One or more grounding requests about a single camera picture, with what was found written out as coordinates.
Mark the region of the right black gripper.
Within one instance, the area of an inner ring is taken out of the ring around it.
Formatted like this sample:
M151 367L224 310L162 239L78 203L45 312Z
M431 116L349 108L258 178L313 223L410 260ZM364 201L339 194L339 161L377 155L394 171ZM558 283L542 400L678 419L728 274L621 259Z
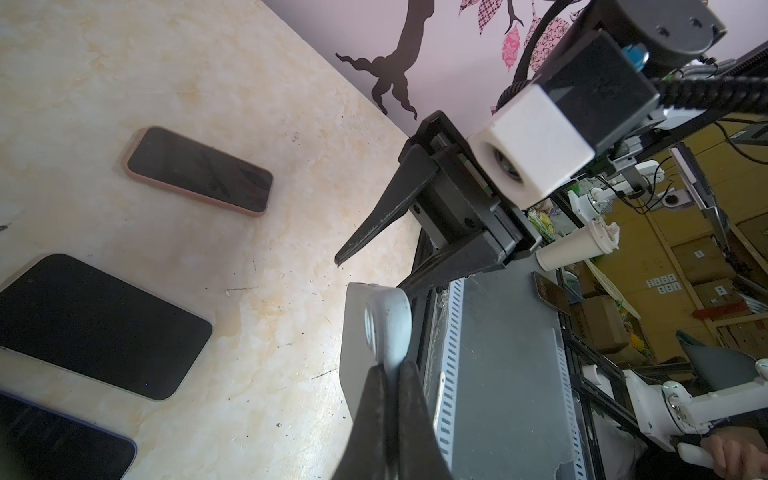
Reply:
M410 208L435 253L398 288L409 298L530 257L542 236L524 212L496 193L448 116L424 119L369 216L337 252L340 266Z

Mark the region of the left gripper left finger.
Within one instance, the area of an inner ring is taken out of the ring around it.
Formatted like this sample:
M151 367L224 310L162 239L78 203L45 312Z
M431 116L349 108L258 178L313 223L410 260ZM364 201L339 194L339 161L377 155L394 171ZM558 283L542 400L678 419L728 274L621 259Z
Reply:
M333 480L387 479L387 377L382 365L369 369L346 449Z

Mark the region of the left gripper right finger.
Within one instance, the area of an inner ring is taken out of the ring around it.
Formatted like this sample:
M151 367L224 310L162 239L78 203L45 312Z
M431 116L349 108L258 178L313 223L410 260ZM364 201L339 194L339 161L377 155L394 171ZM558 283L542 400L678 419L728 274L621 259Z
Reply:
M452 479L413 361L405 361L399 369L397 440L399 479Z

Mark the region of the white phone case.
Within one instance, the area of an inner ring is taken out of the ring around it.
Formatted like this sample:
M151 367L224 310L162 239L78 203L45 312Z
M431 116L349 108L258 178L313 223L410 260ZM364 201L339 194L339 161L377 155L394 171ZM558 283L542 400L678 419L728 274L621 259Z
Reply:
M339 381L351 416L361 403L370 368L385 372L386 397L397 397L399 368L412 335L412 315L406 293L394 287L353 282L347 286Z

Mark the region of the phone with white case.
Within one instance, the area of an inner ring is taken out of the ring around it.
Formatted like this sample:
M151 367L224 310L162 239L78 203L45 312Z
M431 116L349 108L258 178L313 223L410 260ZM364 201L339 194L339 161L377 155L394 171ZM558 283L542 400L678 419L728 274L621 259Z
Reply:
M65 254L1 292L2 347L162 401L212 335L210 322Z

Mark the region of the black smartphone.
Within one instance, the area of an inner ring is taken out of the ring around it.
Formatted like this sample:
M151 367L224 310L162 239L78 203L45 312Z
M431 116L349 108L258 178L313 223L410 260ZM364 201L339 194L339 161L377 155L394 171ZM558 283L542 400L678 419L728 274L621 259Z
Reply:
M121 479L136 455L126 437L1 394L3 479Z

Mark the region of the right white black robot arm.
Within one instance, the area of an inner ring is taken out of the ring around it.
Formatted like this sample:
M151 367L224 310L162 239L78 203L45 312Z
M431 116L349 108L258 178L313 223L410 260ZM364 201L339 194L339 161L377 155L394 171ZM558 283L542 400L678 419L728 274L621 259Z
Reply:
M592 1L551 51L546 31L566 8L555 2L534 26L512 83L475 133L443 112L406 140L373 211L335 255L349 260L407 213L436 252L402 283L409 296L530 256L541 238L526 211L619 145L663 108L707 105L675 69L726 32L700 1Z

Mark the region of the person's hand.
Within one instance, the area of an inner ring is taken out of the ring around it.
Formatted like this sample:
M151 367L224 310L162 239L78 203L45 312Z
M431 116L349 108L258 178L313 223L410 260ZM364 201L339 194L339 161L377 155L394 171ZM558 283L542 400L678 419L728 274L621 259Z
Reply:
M718 429L704 438L700 446L712 456L714 472L722 479L767 478L767 444L756 429Z

